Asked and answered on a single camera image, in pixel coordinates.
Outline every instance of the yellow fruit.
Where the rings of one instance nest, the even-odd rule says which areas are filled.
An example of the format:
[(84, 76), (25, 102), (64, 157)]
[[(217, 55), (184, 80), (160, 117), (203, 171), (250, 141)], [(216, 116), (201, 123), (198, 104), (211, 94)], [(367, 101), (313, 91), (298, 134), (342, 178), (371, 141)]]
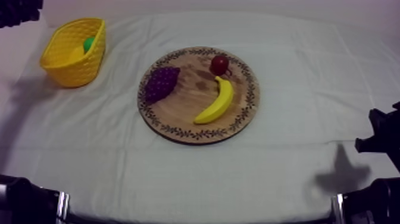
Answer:
[(70, 62), (77, 61), (84, 56), (85, 52), (82, 46), (75, 47), (70, 54)]
[(197, 115), (195, 124), (207, 124), (219, 118), (229, 107), (233, 99), (233, 86), (228, 80), (215, 77), (220, 84), (220, 94), (217, 99), (202, 113)]

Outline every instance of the red apple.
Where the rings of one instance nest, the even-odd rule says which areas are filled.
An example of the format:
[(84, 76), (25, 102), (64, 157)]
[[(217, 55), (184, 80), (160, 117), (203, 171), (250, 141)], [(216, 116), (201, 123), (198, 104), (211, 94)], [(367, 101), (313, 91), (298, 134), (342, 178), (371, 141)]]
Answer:
[(216, 76), (226, 73), (229, 66), (229, 59), (223, 55), (217, 55), (211, 60), (210, 70)]

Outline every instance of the wooden plate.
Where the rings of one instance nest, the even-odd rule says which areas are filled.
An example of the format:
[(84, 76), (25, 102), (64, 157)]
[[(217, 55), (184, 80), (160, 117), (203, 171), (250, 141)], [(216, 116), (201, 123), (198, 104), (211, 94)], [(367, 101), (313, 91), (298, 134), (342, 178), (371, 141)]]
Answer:
[[(223, 78), (233, 85), (233, 101), (217, 120), (195, 125), (195, 117), (218, 96), (218, 83), (209, 70), (216, 55), (229, 59), (232, 76)], [(169, 96), (148, 105), (145, 85), (155, 69), (167, 66), (181, 69), (178, 83)], [(202, 145), (223, 141), (245, 128), (258, 108), (260, 89), (251, 69), (237, 56), (217, 48), (193, 47), (173, 51), (156, 61), (142, 78), (137, 97), (140, 114), (156, 133), (174, 142)]]

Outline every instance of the grape bunch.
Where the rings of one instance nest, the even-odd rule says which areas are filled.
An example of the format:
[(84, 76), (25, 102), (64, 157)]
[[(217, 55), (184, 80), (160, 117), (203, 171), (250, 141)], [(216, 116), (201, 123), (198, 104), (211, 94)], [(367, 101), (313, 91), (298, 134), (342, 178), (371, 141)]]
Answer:
[(154, 70), (145, 86), (145, 99), (153, 104), (167, 97), (174, 90), (178, 82), (180, 68), (162, 67)]

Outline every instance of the decorative border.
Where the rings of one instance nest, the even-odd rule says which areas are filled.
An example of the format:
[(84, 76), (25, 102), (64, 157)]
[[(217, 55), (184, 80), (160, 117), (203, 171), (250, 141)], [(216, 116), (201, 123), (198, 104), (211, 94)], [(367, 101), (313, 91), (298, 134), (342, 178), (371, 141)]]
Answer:
[[(242, 74), (246, 77), (247, 81), (247, 93), (246, 93), (246, 107), (242, 108), (240, 114), (238, 114), (235, 118), (235, 122), (229, 125), (228, 129), (216, 129), (216, 130), (201, 130), (200, 132), (192, 132), (191, 130), (184, 130), (180, 127), (174, 127), (170, 125), (165, 125), (160, 122), (160, 119), (154, 114), (151, 106), (145, 101), (145, 85), (151, 77), (151, 73), (160, 67), (164, 67), (165, 64), (168, 64), (171, 60), (175, 60), (183, 55), (203, 55), (207, 56), (210, 54), (214, 55), (223, 55), (229, 59), (229, 63), (237, 65), (241, 70)], [(139, 85), (139, 93), (138, 93), (138, 104), (139, 110), (143, 111), (142, 115), (150, 120), (151, 125), (158, 127), (161, 125), (160, 130), (165, 133), (175, 134), (181, 138), (193, 138), (199, 140), (201, 138), (212, 138), (215, 136), (224, 137), (228, 134), (228, 130), (235, 133), (237, 130), (240, 130), (241, 124), (248, 118), (251, 110), (256, 106), (255, 102), (255, 94), (257, 83), (254, 80), (253, 75), (250, 72), (249, 67), (238, 60), (235, 57), (231, 57), (223, 51), (219, 51), (214, 48), (200, 48), (200, 49), (181, 49), (167, 54), (165, 57), (160, 58), (155, 65), (151, 68), (150, 72), (144, 75), (143, 80)]]

